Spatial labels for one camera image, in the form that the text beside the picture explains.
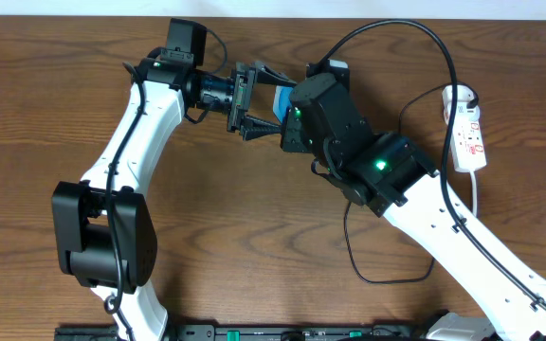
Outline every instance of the white wall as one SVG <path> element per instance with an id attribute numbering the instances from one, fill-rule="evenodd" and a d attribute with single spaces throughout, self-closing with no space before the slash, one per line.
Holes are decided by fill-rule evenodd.
<path id="1" fill-rule="evenodd" d="M 0 14 L 546 20 L 546 0 L 0 0 Z"/>

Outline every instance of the green connector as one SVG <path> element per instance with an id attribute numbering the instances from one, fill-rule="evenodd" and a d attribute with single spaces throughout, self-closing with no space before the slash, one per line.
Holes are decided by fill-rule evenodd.
<path id="1" fill-rule="evenodd" d="M 239 332 L 227 332 L 227 341 L 239 341 Z"/>

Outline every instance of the power strip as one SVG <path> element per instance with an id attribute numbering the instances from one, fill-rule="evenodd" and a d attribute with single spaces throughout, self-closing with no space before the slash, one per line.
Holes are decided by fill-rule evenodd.
<path id="1" fill-rule="evenodd" d="M 464 85 L 458 87 L 458 104 L 456 118 L 452 129 L 450 148 L 454 170 L 458 172 L 472 172 L 486 165 L 485 150 L 483 148 L 482 128 L 480 126 L 480 106 L 468 108 L 468 103 L 473 100 L 473 92 Z M 442 93 L 444 100 L 444 120 L 449 119 L 449 111 L 452 101 L 452 87 L 447 86 Z"/>

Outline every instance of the wood grain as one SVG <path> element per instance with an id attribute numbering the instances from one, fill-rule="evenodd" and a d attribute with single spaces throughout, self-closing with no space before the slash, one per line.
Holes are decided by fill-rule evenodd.
<path id="1" fill-rule="evenodd" d="M 212 19 L 229 63 L 262 60 L 300 80 L 363 20 Z M 128 75 L 165 42 L 167 18 L 0 17 L 0 339 L 51 339 L 61 324 L 109 323 L 99 300 L 56 260 L 50 196 L 100 155 L 124 112 Z M 546 23 L 426 21 L 446 42 L 459 78 L 481 98 L 489 165 L 478 172 L 481 219 L 546 278 Z M 210 39 L 204 69 L 222 49 Z M 426 36 L 385 27 L 338 53 L 352 70 L 358 108 L 375 129 L 448 79 Z M 272 118 L 273 89 L 251 113 Z M 445 124 L 431 96 L 405 131 L 439 162 Z M 222 324 L 372 323 L 419 319 L 437 309 L 480 316 L 441 267 L 423 283 L 368 286 L 349 263 L 344 200 L 309 171 L 311 157 L 282 153 L 279 137 L 245 143 L 211 115 L 182 124 L 166 146 L 148 204 L 159 254 L 153 281 L 174 315 Z M 468 176 L 452 174 L 468 202 Z M 350 217 L 355 257 L 368 277 L 422 274 L 428 255 L 359 208 Z"/>

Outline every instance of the green light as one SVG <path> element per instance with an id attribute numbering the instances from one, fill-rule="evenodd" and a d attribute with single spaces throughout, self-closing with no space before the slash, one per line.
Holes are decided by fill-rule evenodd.
<path id="1" fill-rule="evenodd" d="M 378 169 L 380 169 L 382 171 L 382 170 L 385 169 L 385 167 L 387 167 L 387 162 L 382 161 L 382 160 L 381 161 L 376 161 L 375 165 L 376 165 L 376 167 Z"/>

